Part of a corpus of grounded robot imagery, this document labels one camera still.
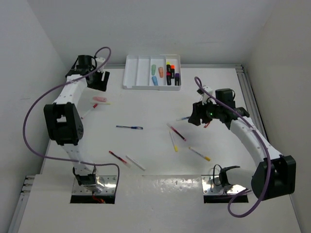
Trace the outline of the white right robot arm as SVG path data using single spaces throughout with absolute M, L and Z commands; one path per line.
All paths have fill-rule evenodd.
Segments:
M 199 126 L 217 119 L 244 145 L 256 165 L 254 172 L 240 166 L 221 168 L 217 184 L 238 184 L 252 190 L 257 198 L 268 200 L 295 191 L 296 161 L 275 149 L 256 128 L 250 114 L 236 107 L 235 93 L 230 88 L 213 91 L 207 86 L 197 90 L 202 100 L 192 105 L 188 122 Z

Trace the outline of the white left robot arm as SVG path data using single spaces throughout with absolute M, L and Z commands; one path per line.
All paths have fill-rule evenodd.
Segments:
M 79 55 L 66 75 L 66 85 L 52 104 L 44 106 L 48 135 L 67 153 L 73 164 L 73 174 L 78 184 L 93 192 L 100 192 L 104 184 L 97 174 L 95 165 L 82 148 L 84 127 L 77 111 L 77 104 L 88 87 L 105 91 L 102 57 Z

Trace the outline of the green eraser case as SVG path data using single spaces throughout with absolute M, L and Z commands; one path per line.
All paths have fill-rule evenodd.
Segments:
M 154 76 L 155 74 L 156 74 L 156 65 L 153 64 L 153 65 L 151 66 L 151 75 Z

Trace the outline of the dark red gel pen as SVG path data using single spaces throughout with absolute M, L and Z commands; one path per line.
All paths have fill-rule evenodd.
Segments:
M 171 124 L 167 123 L 167 126 L 173 130 L 182 140 L 187 141 L 186 138 L 177 130 L 175 129 Z

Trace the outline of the pink cap black highlighter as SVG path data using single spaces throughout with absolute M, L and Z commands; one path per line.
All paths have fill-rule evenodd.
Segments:
M 167 81 L 167 85 L 170 86 L 172 85 L 172 82 L 171 82 L 171 73 L 170 72 L 166 72 L 166 81 Z

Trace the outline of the orange eraser case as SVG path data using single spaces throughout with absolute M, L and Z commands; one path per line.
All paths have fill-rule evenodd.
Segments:
M 160 76 L 161 78 L 163 78 L 163 77 L 164 77 L 163 67 L 159 67 L 159 68 L 158 68 L 158 72 L 159 72 L 159 76 Z

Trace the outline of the purple cap black highlighter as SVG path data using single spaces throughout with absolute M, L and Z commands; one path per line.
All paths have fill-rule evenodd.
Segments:
M 175 73 L 174 83 L 175 83 L 175 86 L 180 85 L 180 74 L 179 73 Z

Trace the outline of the pink eraser case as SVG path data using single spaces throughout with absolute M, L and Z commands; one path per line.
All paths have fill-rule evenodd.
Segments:
M 107 102 L 107 99 L 104 98 L 104 97 L 98 97 L 98 96 L 96 96 L 96 97 L 93 97 L 92 99 L 93 99 L 94 101 L 96 101 L 96 102 Z

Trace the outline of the yellow cap black highlighter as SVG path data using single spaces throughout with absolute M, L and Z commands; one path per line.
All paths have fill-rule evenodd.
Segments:
M 166 71 L 171 72 L 171 64 L 169 62 L 166 63 Z

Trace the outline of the blue ballpoint pen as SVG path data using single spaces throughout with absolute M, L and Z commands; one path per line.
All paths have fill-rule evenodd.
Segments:
M 143 130 L 143 127 L 140 127 L 140 126 L 120 126 L 120 125 L 117 125 L 116 128 Z

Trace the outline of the orange cap highlighter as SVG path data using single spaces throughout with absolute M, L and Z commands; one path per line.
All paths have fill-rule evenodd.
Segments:
M 175 75 L 175 65 L 171 65 L 171 76 Z

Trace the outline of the blue eraser case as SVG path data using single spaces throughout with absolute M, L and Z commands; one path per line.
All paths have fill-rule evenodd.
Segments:
M 152 77 L 152 82 L 153 82 L 154 86 L 158 86 L 158 81 L 157 81 L 157 77 L 156 76 Z

